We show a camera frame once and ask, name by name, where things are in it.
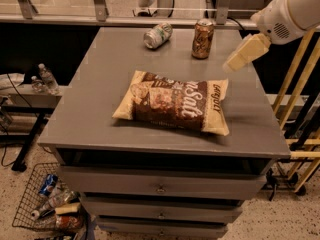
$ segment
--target concrete floor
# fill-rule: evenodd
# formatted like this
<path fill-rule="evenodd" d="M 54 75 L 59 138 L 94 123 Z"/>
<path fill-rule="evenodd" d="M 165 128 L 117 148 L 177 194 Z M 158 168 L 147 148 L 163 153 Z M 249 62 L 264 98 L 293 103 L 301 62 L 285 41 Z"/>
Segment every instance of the concrete floor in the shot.
<path fill-rule="evenodd" d="M 40 13 L 59 14 L 63 10 L 66 15 L 93 15 L 92 0 L 33 0 Z M 133 17 L 132 10 L 137 9 L 137 0 L 107 0 L 112 16 Z M 17 10 L 16 0 L 0 0 L 0 13 Z M 205 9 L 205 0 L 176 0 L 173 17 L 200 18 Z M 20 147 L 8 147 L 4 163 L 13 161 Z M 0 156 L 4 147 L 0 146 Z M 56 162 L 52 154 L 47 153 L 37 145 L 35 140 L 26 158 L 27 170 L 17 173 L 11 167 L 0 168 L 0 240 L 33 240 L 48 237 L 48 232 L 38 233 L 31 230 L 13 227 L 17 207 L 21 201 L 24 189 L 36 164 Z M 320 174 L 305 184 L 307 194 L 297 196 L 292 191 L 278 192 L 270 202 L 271 192 L 261 191 L 255 198 L 243 204 L 243 213 L 231 225 L 221 240 L 318 240 L 320 239 Z M 90 240 L 196 240 L 188 237 L 158 237 L 137 234 L 109 234 L 95 228 L 89 234 Z"/>

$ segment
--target drawer handle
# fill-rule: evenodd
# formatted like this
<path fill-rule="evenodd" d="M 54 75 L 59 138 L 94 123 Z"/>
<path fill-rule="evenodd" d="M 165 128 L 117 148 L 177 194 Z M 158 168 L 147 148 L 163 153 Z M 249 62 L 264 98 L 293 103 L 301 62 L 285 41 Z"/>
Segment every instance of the drawer handle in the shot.
<path fill-rule="evenodd" d="M 166 192 L 166 190 L 163 188 L 162 185 L 160 185 L 160 186 L 158 187 L 158 189 L 157 189 L 157 193 L 158 193 L 158 194 L 163 194 L 164 192 Z"/>
<path fill-rule="evenodd" d="M 159 220 L 164 220 L 165 219 L 165 216 L 163 213 L 160 213 L 159 216 L 158 216 L 158 219 Z"/>

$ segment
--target basket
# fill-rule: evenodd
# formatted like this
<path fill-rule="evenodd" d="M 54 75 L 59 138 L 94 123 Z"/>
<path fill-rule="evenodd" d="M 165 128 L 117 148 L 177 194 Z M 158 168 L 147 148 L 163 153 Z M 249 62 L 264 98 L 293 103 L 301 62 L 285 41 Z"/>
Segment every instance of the basket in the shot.
<path fill-rule="evenodd" d="M 37 164 L 33 168 L 27 187 L 17 209 L 17 213 L 14 217 L 12 223 L 13 227 L 21 227 L 37 232 L 56 230 L 54 227 L 48 228 L 48 226 L 41 227 L 39 225 L 35 225 L 35 221 L 31 217 L 31 212 L 44 202 L 38 192 L 41 189 L 47 174 L 56 174 L 58 167 L 58 163 L 41 163 Z"/>

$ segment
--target table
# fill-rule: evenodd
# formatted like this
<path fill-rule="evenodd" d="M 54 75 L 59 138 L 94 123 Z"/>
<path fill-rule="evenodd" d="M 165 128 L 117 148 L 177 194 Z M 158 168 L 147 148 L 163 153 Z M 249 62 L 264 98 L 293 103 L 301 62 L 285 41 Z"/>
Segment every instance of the table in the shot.
<path fill-rule="evenodd" d="M 238 31 L 216 30 L 205 60 L 191 56 L 191 29 L 174 29 L 155 51 L 143 44 L 146 31 L 99 30 L 38 143 L 55 152 L 59 175 L 101 228 L 216 239 L 290 151 L 253 66 L 222 70 Z M 112 119 L 135 70 L 180 81 L 228 78 L 222 108 L 230 134 Z"/>

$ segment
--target caster wheel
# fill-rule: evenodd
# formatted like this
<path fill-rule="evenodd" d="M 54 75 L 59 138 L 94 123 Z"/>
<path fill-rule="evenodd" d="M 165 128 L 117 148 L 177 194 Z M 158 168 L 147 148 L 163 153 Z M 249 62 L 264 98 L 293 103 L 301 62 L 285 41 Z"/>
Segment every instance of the caster wheel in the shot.
<path fill-rule="evenodd" d="M 298 182 L 298 180 L 299 180 L 298 173 L 295 172 L 295 173 L 292 175 L 291 179 L 288 180 L 288 182 L 289 182 L 290 184 L 294 185 L 294 184 L 296 184 L 296 183 Z"/>
<path fill-rule="evenodd" d="M 301 186 L 298 192 L 296 192 L 297 196 L 304 196 L 307 193 L 307 189 L 304 185 Z"/>

